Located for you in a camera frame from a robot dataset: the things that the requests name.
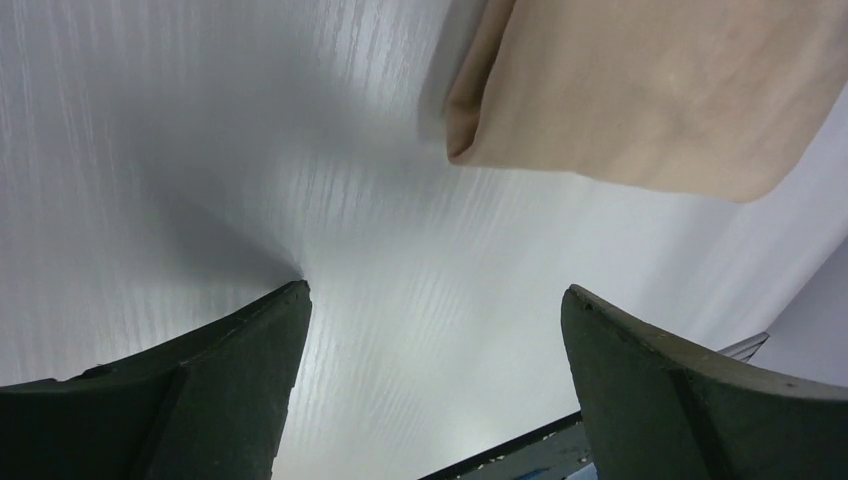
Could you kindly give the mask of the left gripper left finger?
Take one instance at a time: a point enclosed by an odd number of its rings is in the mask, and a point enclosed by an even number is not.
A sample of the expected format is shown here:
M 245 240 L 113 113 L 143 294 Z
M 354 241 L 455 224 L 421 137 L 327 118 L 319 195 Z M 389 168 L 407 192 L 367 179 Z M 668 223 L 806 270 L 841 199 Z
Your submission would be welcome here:
M 5 479 L 267 479 L 310 324 L 288 283 L 64 381 L 1 390 Z

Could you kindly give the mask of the beige t shirt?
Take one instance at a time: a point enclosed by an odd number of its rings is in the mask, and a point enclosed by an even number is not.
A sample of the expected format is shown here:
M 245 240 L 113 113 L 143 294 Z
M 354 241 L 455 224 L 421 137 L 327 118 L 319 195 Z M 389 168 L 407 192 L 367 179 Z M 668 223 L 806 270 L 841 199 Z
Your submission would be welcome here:
M 750 202 L 846 81 L 843 1 L 491 1 L 447 98 L 447 155 Z

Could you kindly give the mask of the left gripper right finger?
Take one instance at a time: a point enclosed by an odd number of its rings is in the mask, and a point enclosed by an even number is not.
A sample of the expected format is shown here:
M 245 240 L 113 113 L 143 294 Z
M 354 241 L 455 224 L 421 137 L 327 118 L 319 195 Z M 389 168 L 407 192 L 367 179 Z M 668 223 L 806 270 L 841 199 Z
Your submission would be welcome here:
M 561 329 L 602 479 L 843 479 L 847 391 L 758 368 L 573 285 Z

